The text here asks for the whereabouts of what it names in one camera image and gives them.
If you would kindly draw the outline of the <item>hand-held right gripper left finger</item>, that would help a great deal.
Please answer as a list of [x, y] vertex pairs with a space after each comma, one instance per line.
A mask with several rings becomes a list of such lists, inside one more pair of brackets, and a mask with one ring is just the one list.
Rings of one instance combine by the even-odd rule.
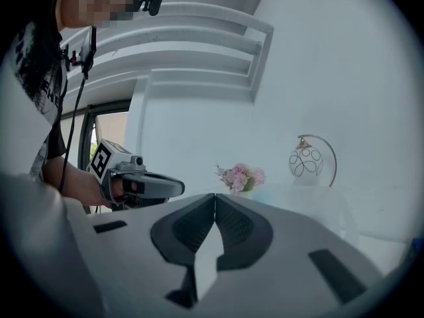
[[215, 194], [92, 217], [108, 273], [141, 299], [160, 297], [186, 309], [198, 302], [195, 255], [215, 222]]

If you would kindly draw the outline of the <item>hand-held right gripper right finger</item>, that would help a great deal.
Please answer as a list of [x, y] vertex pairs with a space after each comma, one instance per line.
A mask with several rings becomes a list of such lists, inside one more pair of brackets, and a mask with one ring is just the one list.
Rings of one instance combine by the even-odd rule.
[[231, 195], [215, 203], [224, 253], [205, 295], [210, 318], [316, 318], [382, 279], [357, 248], [305, 215]]

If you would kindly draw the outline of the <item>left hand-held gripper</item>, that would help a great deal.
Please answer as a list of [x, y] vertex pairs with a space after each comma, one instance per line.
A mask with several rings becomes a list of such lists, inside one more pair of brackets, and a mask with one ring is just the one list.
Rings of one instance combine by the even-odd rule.
[[[107, 139], [100, 140], [87, 171], [95, 176], [102, 196], [112, 211], [150, 207], [169, 202], [180, 196], [185, 184], [169, 176], [147, 172], [142, 156], [131, 154], [121, 145]], [[111, 192], [113, 176], [122, 179], [124, 196], [118, 201]]]

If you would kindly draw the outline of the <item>clear plastic container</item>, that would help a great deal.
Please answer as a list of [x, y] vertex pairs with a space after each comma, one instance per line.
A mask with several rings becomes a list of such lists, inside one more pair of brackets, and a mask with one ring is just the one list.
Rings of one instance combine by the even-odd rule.
[[306, 215], [358, 246], [360, 234], [348, 202], [331, 187], [265, 184], [252, 191], [251, 199]]

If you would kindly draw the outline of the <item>pink flowers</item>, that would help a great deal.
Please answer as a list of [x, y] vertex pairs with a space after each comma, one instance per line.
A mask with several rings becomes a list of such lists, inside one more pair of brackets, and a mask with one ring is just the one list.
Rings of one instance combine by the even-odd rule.
[[216, 164], [215, 174], [230, 194], [247, 199], [252, 199], [254, 188], [263, 186], [266, 181], [266, 174], [261, 168], [252, 168], [243, 163], [235, 164], [232, 168], [222, 168]]

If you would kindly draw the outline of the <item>person's left forearm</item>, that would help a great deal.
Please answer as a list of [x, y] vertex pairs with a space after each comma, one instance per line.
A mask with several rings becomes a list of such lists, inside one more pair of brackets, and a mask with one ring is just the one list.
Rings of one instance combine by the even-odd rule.
[[84, 172], [67, 163], [64, 168], [64, 158], [59, 156], [49, 160], [42, 168], [43, 181], [56, 188], [62, 196], [78, 200], [86, 207], [106, 206], [105, 200], [95, 176]]

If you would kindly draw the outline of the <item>person's left hand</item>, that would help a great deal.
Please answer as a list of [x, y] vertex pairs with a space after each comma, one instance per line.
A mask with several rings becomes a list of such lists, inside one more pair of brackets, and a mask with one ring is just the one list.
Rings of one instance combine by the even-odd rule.
[[113, 176], [111, 180], [111, 192], [115, 200], [122, 199], [124, 196], [123, 181], [119, 176]]

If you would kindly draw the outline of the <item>dark framed window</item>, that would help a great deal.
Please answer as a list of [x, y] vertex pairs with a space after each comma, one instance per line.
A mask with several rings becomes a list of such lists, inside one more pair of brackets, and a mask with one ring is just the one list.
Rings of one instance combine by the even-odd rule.
[[68, 162], [79, 169], [86, 169], [103, 138], [123, 145], [130, 103], [127, 99], [88, 105], [78, 110], [76, 115], [72, 112], [63, 115], [64, 142], [68, 142], [70, 127], [74, 126]]

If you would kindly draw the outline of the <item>black chest-mounted device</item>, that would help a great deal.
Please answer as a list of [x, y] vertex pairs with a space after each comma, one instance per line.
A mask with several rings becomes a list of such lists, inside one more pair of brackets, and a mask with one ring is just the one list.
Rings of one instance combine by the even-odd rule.
[[93, 59], [97, 51], [97, 27], [91, 26], [88, 33], [86, 34], [80, 51], [76, 54], [76, 51], [72, 51], [72, 55], [69, 56], [69, 45], [67, 44], [64, 49], [61, 50], [62, 59], [64, 61], [64, 67], [66, 72], [70, 72], [71, 67], [81, 67], [81, 72], [85, 80], [88, 79], [89, 71], [93, 67]]

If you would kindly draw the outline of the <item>person's black printed t-shirt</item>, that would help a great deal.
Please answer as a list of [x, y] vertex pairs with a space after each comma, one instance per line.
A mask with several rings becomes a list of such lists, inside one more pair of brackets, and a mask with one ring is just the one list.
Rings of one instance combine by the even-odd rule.
[[10, 47], [14, 77], [51, 126], [29, 172], [32, 178], [40, 181], [44, 179], [44, 165], [66, 151], [60, 127], [62, 103], [67, 92], [61, 40], [56, 17], [50, 11], [23, 26]]

